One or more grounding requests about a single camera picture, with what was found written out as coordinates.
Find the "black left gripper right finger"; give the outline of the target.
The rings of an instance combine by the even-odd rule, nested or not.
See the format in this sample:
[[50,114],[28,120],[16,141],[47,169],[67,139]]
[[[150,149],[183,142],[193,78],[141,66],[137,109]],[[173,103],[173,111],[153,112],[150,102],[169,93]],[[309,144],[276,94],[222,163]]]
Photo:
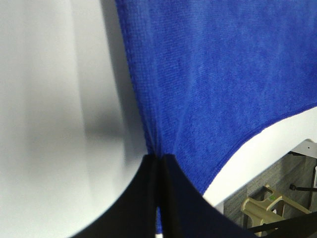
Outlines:
[[188,180],[174,155],[160,161],[160,217],[164,238],[254,238],[212,207]]

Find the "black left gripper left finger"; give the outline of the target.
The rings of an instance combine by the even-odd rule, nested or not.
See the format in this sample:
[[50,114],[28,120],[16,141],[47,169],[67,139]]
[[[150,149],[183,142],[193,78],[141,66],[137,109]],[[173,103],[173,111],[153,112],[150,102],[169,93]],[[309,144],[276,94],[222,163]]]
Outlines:
[[120,197],[75,238],[154,238],[158,159],[145,155]]

